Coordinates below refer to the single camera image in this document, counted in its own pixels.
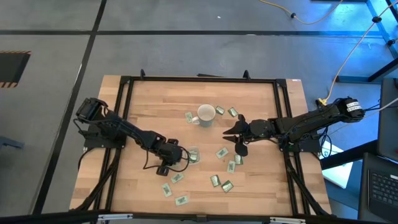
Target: gray floor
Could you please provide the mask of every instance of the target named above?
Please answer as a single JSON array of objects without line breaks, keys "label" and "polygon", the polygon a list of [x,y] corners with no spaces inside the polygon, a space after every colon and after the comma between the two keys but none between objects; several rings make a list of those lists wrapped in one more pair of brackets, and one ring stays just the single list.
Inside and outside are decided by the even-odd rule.
[{"label": "gray floor", "polygon": [[[372,0],[378,12],[383,0]],[[303,20],[314,21],[335,3],[278,1]],[[100,1],[6,0],[0,2],[0,29],[79,29],[93,26]],[[386,13],[386,29],[396,23]],[[342,4],[325,21],[304,26],[256,0],[108,1],[100,30],[366,30],[371,25],[363,3]],[[87,36],[5,36],[1,50],[31,50],[32,57],[15,89],[0,89],[0,135],[25,142],[25,148],[0,151],[0,216],[29,212],[37,183],[78,72]],[[197,73],[254,78],[302,79],[307,105],[325,97],[357,37],[304,36],[97,36],[76,101],[97,96],[103,75],[194,76]],[[381,38],[365,38],[341,74],[370,75],[392,60]],[[340,84],[331,100],[357,98],[364,108],[377,103],[379,85]],[[377,138],[377,115],[332,135],[342,149]],[[331,131],[341,126],[336,124]],[[83,139],[70,126],[44,212],[68,209]],[[342,217],[352,217],[332,206]]]}]

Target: laptop keyboard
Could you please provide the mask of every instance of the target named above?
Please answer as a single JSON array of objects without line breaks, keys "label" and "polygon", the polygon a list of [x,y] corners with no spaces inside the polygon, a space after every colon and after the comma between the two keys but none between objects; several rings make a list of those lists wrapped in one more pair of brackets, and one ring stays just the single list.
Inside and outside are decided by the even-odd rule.
[{"label": "laptop keyboard", "polygon": [[398,207],[398,179],[371,172],[371,197]]}]

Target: white mug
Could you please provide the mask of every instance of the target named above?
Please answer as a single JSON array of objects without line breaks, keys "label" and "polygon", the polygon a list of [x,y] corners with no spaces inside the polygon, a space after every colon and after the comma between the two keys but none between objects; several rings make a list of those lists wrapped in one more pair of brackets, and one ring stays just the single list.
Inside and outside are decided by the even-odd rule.
[{"label": "white mug", "polygon": [[200,126],[207,128],[213,124],[216,110],[211,105],[200,105],[198,108],[198,116],[192,118],[192,124],[200,124]]}]

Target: mug handle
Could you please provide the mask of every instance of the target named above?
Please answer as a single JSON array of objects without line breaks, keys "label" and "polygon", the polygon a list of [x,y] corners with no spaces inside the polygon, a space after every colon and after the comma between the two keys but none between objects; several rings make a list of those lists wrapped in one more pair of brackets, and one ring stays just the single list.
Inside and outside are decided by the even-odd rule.
[{"label": "mug handle", "polygon": [[192,124],[200,124],[200,120],[199,120],[199,117],[194,117],[194,118],[192,118]]}]

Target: wooden table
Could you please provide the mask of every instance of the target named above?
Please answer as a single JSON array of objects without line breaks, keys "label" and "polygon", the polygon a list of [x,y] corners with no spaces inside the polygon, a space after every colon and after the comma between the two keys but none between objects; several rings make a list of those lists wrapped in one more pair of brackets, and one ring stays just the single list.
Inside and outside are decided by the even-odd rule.
[{"label": "wooden table", "polygon": [[[116,101],[120,76],[105,76],[99,99],[112,109]],[[300,80],[287,80],[293,116],[307,112]],[[280,90],[285,116],[283,94]],[[213,215],[291,215],[291,206],[283,155],[269,141],[249,145],[244,165],[236,166],[234,174],[227,173],[229,160],[234,160],[234,144],[222,138],[222,132],[234,125],[237,117],[217,114],[210,128],[188,124],[184,114],[196,116],[201,104],[219,105],[225,110],[234,107],[252,119],[276,118],[274,92],[271,84],[212,83],[212,82],[156,82],[136,81],[132,93],[128,121],[143,130],[153,130],[167,138],[177,138],[183,147],[198,146],[201,160],[189,165],[184,179],[176,184],[167,177],[156,175],[155,168],[142,170],[146,152],[131,138],[127,139],[117,175],[112,211],[142,213],[185,213]],[[216,152],[226,146],[229,154],[222,159]],[[88,196],[98,181],[104,149],[95,149],[83,159],[78,173],[70,208],[75,208]],[[317,202],[331,212],[319,161],[310,153],[301,153],[305,183]],[[159,158],[149,155],[148,166],[160,164]],[[234,188],[227,194],[221,187],[213,187],[212,175],[221,182],[230,180]],[[164,197],[161,185],[169,183],[173,195]],[[107,186],[101,208],[104,208]],[[298,209],[302,212],[300,191],[296,186]],[[176,207],[175,198],[188,195],[189,203]]]}]

